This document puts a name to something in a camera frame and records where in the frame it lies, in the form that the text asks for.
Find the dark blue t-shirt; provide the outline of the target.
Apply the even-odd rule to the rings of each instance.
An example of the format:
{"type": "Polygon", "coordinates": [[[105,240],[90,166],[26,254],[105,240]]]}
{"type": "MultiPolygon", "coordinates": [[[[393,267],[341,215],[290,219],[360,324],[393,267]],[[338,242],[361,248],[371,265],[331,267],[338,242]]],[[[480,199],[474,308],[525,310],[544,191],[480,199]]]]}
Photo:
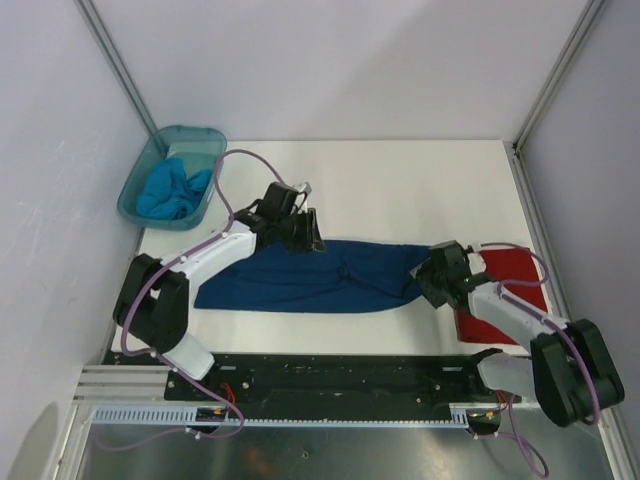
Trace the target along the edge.
{"type": "Polygon", "coordinates": [[[202,310],[363,314],[404,306],[422,295],[411,271],[426,245],[328,240],[324,252],[291,253],[275,244],[203,283],[202,310]]]}

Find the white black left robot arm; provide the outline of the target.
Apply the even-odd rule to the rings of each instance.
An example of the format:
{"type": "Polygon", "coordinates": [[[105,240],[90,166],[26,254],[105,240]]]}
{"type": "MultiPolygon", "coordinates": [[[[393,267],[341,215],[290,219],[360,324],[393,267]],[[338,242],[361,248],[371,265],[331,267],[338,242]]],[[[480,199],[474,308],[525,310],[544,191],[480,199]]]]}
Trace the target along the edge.
{"type": "Polygon", "coordinates": [[[146,352],[187,375],[186,387],[197,398],[214,397],[220,374],[211,369],[212,353],[188,332],[189,313],[200,287],[231,265],[273,244],[293,253],[322,252],[317,214],[307,206],[309,183],[271,183],[264,197],[231,214],[228,223],[206,239],[174,255],[136,256],[127,271],[113,311],[127,337],[143,342],[146,352]]]}

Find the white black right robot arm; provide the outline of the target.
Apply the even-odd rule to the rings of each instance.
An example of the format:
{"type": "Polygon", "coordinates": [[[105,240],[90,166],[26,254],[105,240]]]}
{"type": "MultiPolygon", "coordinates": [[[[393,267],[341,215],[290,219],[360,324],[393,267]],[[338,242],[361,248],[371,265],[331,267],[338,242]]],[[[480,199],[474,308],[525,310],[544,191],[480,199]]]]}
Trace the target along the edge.
{"type": "Polygon", "coordinates": [[[510,291],[514,280],[477,270],[475,248],[448,241],[432,247],[411,275],[434,308],[444,305],[484,321],[527,352],[511,356],[486,350],[461,376],[463,393],[484,401],[496,390],[535,400],[555,425],[596,424],[603,410],[620,404],[625,388],[598,326],[570,321],[510,291]]]}

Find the folded red t-shirt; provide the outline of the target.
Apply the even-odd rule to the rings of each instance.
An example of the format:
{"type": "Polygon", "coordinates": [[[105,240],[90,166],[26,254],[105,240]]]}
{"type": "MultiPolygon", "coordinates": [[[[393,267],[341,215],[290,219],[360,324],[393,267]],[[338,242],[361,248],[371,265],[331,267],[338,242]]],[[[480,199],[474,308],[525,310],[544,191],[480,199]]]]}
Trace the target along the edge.
{"type": "MultiPolygon", "coordinates": [[[[473,255],[472,258],[482,259],[486,271],[497,281],[536,282],[539,280],[536,261],[524,250],[516,248],[488,249],[482,250],[478,255],[473,255]]],[[[507,289],[537,308],[545,312],[549,311],[544,289],[540,285],[534,287],[508,285],[507,289]]],[[[457,338],[463,343],[517,345],[513,338],[501,330],[463,310],[455,311],[455,323],[457,338]]]]}

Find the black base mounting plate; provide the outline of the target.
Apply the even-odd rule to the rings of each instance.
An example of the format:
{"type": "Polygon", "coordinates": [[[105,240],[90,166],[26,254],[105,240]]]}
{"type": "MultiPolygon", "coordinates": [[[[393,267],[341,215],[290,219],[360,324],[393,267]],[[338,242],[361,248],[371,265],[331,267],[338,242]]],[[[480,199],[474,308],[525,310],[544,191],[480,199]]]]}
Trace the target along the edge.
{"type": "Polygon", "coordinates": [[[170,401],[204,402],[212,394],[242,412],[350,419],[441,413],[454,403],[500,408],[506,399],[482,384],[469,355],[222,354],[197,386],[170,373],[164,390],[170,401]]]}

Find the teal plastic bin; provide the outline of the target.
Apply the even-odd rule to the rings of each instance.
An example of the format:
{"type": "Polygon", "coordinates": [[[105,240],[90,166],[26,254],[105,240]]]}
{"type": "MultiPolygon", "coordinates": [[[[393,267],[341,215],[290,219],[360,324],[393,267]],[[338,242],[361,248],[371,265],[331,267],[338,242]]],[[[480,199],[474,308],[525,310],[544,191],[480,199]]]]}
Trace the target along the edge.
{"type": "Polygon", "coordinates": [[[117,201],[123,218],[146,229],[191,230],[215,191],[213,173],[227,139],[212,128],[173,125],[151,135],[117,201]]]}

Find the light blue crumpled t-shirt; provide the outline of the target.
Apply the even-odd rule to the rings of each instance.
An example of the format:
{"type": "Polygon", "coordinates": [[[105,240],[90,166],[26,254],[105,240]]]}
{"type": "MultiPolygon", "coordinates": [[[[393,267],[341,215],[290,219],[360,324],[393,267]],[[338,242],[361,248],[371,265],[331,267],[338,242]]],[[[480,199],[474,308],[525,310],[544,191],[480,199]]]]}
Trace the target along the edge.
{"type": "Polygon", "coordinates": [[[136,213],[152,220],[185,219],[200,206],[211,177],[211,169],[188,176],[182,158],[167,158],[148,175],[136,199],[136,213]]]}

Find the aluminium frame post right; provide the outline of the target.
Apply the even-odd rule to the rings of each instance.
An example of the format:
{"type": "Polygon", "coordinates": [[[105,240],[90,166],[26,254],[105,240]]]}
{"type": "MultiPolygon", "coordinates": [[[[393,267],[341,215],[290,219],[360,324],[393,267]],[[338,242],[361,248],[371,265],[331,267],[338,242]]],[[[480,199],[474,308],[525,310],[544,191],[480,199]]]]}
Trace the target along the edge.
{"type": "Polygon", "coordinates": [[[516,155],[521,155],[527,141],[559,92],[570,69],[584,49],[589,36],[608,5],[609,1],[606,0],[589,0],[586,2],[539,94],[525,117],[524,123],[512,141],[512,148],[516,155]]]}

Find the aluminium frame post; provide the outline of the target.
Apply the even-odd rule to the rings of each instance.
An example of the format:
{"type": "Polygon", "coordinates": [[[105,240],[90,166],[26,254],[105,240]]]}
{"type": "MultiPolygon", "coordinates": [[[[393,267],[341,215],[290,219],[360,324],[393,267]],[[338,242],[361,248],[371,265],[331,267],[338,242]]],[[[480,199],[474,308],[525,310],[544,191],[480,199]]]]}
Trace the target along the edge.
{"type": "Polygon", "coordinates": [[[527,141],[559,92],[570,69],[584,49],[589,36],[608,5],[609,1],[606,0],[589,0],[586,2],[539,94],[525,117],[524,123],[512,141],[512,148],[516,155],[521,155],[527,141]]]}
{"type": "Polygon", "coordinates": [[[74,4],[145,132],[153,135],[156,122],[95,2],[75,0],[74,4]]]}

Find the aluminium frame post left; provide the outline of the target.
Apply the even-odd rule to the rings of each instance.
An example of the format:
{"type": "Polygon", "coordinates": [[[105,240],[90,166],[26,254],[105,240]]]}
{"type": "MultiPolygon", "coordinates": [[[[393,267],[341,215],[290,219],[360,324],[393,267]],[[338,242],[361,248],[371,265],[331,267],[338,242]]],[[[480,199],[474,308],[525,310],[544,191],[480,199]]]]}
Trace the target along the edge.
{"type": "Polygon", "coordinates": [[[156,122],[95,2],[75,0],[74,4],[145,132],[153,135],[156,122]]]}

